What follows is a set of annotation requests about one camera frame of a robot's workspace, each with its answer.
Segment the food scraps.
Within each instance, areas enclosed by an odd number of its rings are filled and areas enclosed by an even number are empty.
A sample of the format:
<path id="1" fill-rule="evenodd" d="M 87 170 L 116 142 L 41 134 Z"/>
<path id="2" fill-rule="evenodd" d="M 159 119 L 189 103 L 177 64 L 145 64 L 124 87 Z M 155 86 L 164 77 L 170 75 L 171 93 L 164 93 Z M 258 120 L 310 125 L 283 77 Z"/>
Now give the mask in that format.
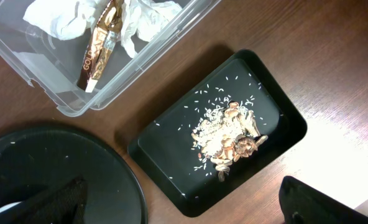
<path id="1" fill-rule="evenodd" d="M 174 103 L 138 143 L 179 197 L 198 200 L 270 139 L 279 118 L 252 72 L 219 73 Z"/>

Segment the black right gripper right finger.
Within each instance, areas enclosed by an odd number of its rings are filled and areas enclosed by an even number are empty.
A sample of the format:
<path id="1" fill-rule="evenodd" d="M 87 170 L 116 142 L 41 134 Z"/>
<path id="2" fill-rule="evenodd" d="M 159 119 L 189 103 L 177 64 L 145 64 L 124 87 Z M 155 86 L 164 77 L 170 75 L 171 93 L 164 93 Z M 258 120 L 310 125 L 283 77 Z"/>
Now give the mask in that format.
<path id="1" fill-rule="evenodd" d="M 368 224 L 368 216 L 289 175 L 282 180 L 278 199 L 286 224 Z"/>

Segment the white napkin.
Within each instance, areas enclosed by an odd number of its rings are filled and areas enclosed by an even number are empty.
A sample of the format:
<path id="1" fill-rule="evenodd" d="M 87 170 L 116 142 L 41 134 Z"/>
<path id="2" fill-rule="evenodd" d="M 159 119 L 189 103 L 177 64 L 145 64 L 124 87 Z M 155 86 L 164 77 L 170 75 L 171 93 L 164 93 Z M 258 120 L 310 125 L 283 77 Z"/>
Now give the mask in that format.
<path id="1" fill-rule="evenodd" d="M 23 20 L 59 40 L 72 40 L 94 29 L 108 0 L 35 0 Z"/>
<path id="2" fill-rule="evenodd" d="M 175 1 L 124 0 L 122 4 L 121 46 L 130 58 L 137 55 L 132 36 L 150 42 L 182 11 Z"/>

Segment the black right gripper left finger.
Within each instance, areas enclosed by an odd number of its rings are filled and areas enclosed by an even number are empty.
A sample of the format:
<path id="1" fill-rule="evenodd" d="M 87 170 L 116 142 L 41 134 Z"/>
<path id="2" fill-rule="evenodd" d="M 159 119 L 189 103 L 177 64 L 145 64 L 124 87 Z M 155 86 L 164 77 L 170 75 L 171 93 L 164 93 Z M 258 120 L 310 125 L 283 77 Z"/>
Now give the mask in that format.
<path id="1" fill-rule="evenodd" d="M 87 193 L 86 180 L 75 177 L 0 212 L 0 224 L 84 224 Z"/>

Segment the gold coffee sachet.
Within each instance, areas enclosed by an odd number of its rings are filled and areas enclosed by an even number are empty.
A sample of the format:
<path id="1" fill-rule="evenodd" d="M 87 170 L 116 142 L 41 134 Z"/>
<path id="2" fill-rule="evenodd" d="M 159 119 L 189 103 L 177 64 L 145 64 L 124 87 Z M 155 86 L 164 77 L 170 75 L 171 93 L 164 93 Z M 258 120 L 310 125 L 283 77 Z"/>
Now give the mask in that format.
<path id="1" fill-rule="evenodd" d="M 77 82 L 86 93 L 93 92 L 118 41 L 123 3 L 123 0 L 110 0 L 93 29 Z"/>

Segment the white plate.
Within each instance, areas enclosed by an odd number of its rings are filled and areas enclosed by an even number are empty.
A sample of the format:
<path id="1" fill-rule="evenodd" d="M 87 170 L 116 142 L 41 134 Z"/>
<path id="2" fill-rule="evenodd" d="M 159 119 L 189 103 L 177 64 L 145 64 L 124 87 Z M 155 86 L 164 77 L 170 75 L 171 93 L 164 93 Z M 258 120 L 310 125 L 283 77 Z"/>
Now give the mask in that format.
<path id="1" fill-rule="evenodd" d="M 0 207 L 0 213 L 5 212 L 6 210 L 9 210 L 12 207 L 15 207 L 16 205 L 20 204 L 21 202 L 13 202 L 13 203 L 9 203 L 7 205 L 4 205 L 2 207 Z"/>

